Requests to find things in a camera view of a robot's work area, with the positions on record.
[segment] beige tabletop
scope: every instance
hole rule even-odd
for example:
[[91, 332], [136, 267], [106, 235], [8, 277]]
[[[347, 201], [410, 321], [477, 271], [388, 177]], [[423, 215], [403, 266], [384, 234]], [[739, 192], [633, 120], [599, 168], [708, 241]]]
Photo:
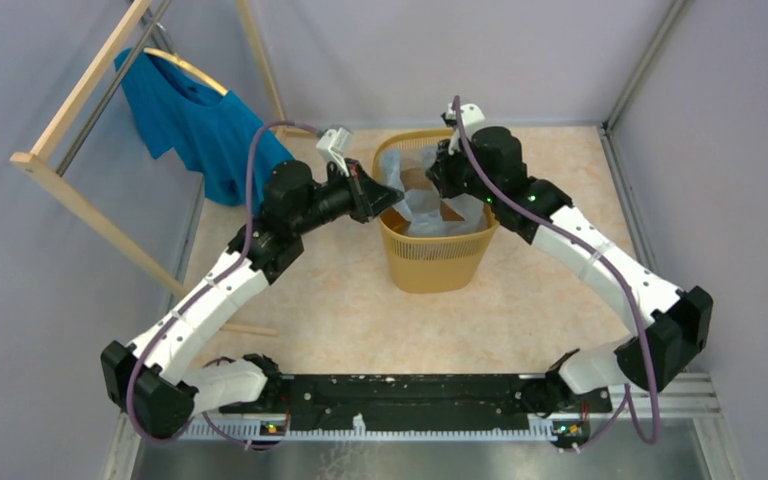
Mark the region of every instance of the beige tabletop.
[[[605, 235], [631, 252], [594, 127], [512, 129], [533, 176], [551, 180]], [[367, 171], [377, 147], [404, 130], [355, 132], [347, 152]], [[324, 180], [309, 138], [288, 138]], [[213, 266], [245, 222], [242, 207], [205, 201], [185, 286]], [[230, 323], [277, 338], [219, 332], [194, 362], [262, 353], [286, 373], [540, 372], [564, 352], [624, 335], [619, 318], [566, 267], [499, 228], [466, 288], [415, 295], [390, 280], [377, 225], [342, 218], [304, 237], [305, 253]]]

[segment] blue t-shirt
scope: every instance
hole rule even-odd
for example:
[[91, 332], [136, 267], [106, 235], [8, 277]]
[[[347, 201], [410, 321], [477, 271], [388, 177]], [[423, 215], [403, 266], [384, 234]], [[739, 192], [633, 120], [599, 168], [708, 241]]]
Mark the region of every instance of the blue t-shirt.
[[[114, 60], [118, 70], [129, 50]], [[245, 202], [246, 159], [263, 122], [233, 92], [224, 97], [190, 79], [177, 66], [140, 53], [122, 81], [137, 130], [155, 159], [174, 148], [188, 170], [204, 174], [207, 198]], [[271, 132], [257, 145], [252, 214], [259, 212], [272, 169], [293, 156]]]

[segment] gray floor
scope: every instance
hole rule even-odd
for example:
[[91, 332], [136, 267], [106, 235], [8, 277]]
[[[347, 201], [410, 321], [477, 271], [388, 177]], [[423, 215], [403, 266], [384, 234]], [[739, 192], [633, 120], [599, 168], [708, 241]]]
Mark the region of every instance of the gray floor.
[[665, 421], [650, 447], [630, 422], [620, 422], [580, 455], [544, 443], [287, 443], [266, 453], [225, 441], [144, 446], [134, 480], [587, 480], [707, 479], [688, 421]]

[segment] basket rim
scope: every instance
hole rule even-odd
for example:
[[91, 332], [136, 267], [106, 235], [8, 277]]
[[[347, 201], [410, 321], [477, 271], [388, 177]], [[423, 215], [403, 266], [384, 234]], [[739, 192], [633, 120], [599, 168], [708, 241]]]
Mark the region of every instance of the basket rim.
[[[430, 138], [430, 137], [449, 137], [451, 136], [451, 130], [448, 128], [435, 128], [435, 129], [428, 129], [428, 130], [414, 130], [411, 132], [405, 132], [400, 133], [398, 135], [394, 135], [387, 140], [384, 140], [381, 142], [381, 145], [378, 146], [378, 149], [375, 150], [375, 156], [372, 158], [372, 178], [374, 178], [376, 181], [379, 180], [380, 174], [379, 174], [379, 168], [378, 168], [378, 161], [381, 158], [381, 154], [383, 154], [385, 151], [387, 151], [390, 147], [392, 147], [394, 144], [403, 142], [405, 140], [422, 140], [424, 138]], [[444, 241], [445, 243], [454, 243], [454, 242], [466, 242], [471, 240], [476, 240], [485, 236], [493, 236], [493, 234], [496, 232], [496, 229], [499, 228], [499, 221], [496, 219], [495, 215], [489, 214], [487, 215], [488, 225], [487, 228], [480, 232], [475, 233], [468, 233], [466, 235], [455, 235], [452, 237], [408, 237], [407, 235], [402, 235], [400, 233], [397, 233], [392, 228], [388, 227], [379, 217], [378, 218], [378, 224], [381, 225], [382, 231], [384, 231], [388, 236], [391, 236], [395, 238], [396, 240], [399, 240], [404, 243], [413, 243], [413, 244], [429, 244], [429, 243], [440, 243], [440, 241]]]

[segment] plastic basket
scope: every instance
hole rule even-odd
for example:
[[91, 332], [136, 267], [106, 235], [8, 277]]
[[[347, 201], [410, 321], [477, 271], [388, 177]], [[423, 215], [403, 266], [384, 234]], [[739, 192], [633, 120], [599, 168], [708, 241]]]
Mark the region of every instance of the plastic basket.
[[[436, 145], [451, 135], [449, 129], [421, 130], [388, 139], [375, 152], [373, 178], [381, 181], [378, 161], [387, 150], [420, 150]], [[408, 224], [398, 212], [392, 208], [384, 212], [379, 217], [379, 224], [393, 283], [409, 293], [449, 292], [469, 284], [499, 226], [489, 206], [485, 205], [484, 214], [487, 216], [487, 229], [481, 232], [454, 237], [414, 238], [400, 234]]]

